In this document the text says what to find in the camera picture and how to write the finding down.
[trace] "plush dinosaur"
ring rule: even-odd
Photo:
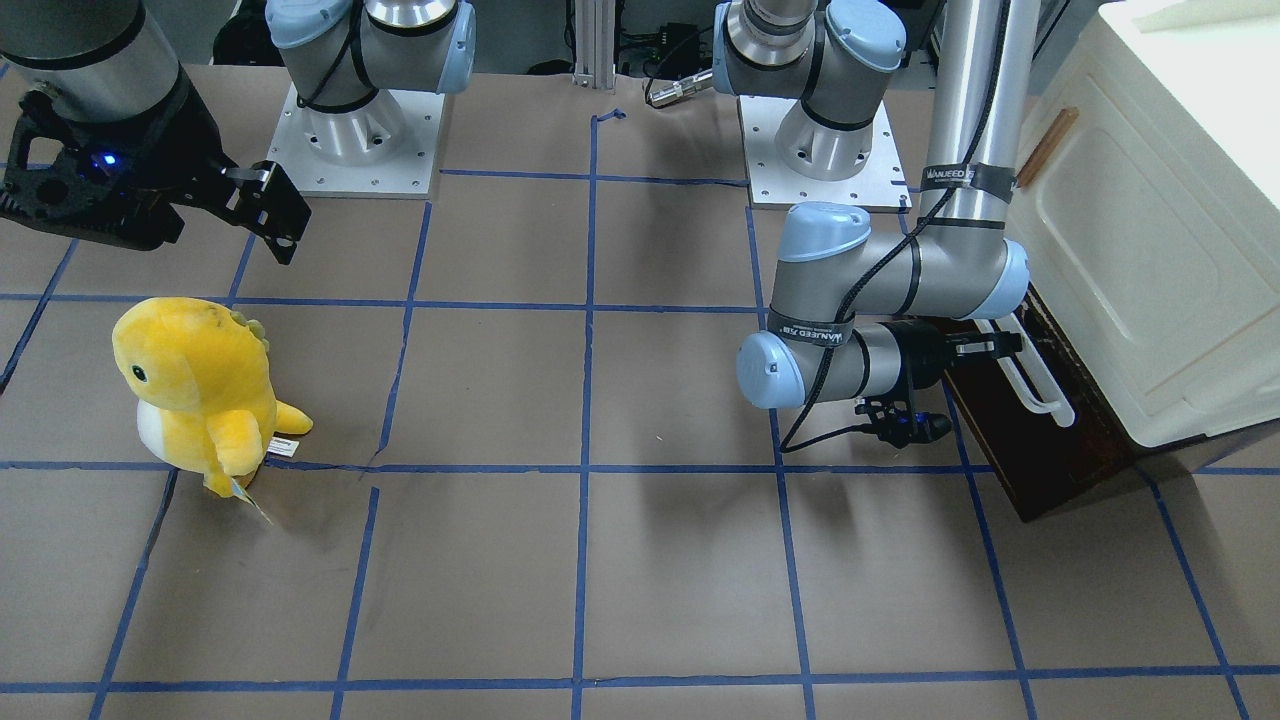
[[[152,297],[111,331],[115,366],[138,396],[138,436],[156,457],[205,475],[221,497],[252,502],[275,432],[302,434],[311,418],[275,400],[261,323],[191,297]]]

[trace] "plush toy tail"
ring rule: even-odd
[[[307,418],[306,413],[292,405],[280,402],[279,400],[275,401],[276,432],[282,432],[287,436],[301,436],[311,432],[312,425],[315,425],[315,423],[311,421],[311,418]]]

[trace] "blue joint cap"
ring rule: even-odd
[[[858,247],[870,234],[872,217],[856,205],[801,202],[787,210],[778,260],[822,260]]]
[[[268,0],[266,26],[280,50],[306,45],[347,18],[352,0]]]
[[[992,320],[1004,318],[1023,304],[1027,287],[1032,282],[1032,272],[1027,265],[1027,250],[1016,242],[1005,238],[1005,270],[1000,273],[996,287],[982,301],[977,310],[960,320]]]
[[[471,65],[476,58],[476,14],[470,3],[458,3],[453,18],[453,37],[444,56],[440,83],[436,92],[462,92],[471,85]]]
[[[877,0],[831,0],[827,33],[864,65],[891,73],[902,63],[906,28]]]
[[[712,40],[712,87],[716,92],[733,95],[733,86],[728,82],[728,65],[726,58],[728,37],[724,35],[724,13],[728,13],[728,3],[716,5],[716,36]]]
[[[737,387],[762,409],[804,405],[804,375],[787,343],[773,333],[758,332],[737,351]]]

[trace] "yellow stuffed animal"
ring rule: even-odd
[[[152,297],[111,331],[115,366],[138,396],[138,436],[157,457],[205,475],[221,497],[243,488],[276,430],[302,434],[311,418],[275,400],[262,325],[221,305]]]

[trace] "gray floor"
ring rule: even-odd
[[[283,70],[192,77],[261,158]],[[782,215],[731,99],[639,88],[477,76],[433,202],[315,200],[289,268],[0,225],[0,717],[1280,717],[1280,445],[1033,524],[963,428],[783,461],[732,373]],[[274,524],[137,439],[109,332],[163,293],[316,419]]]

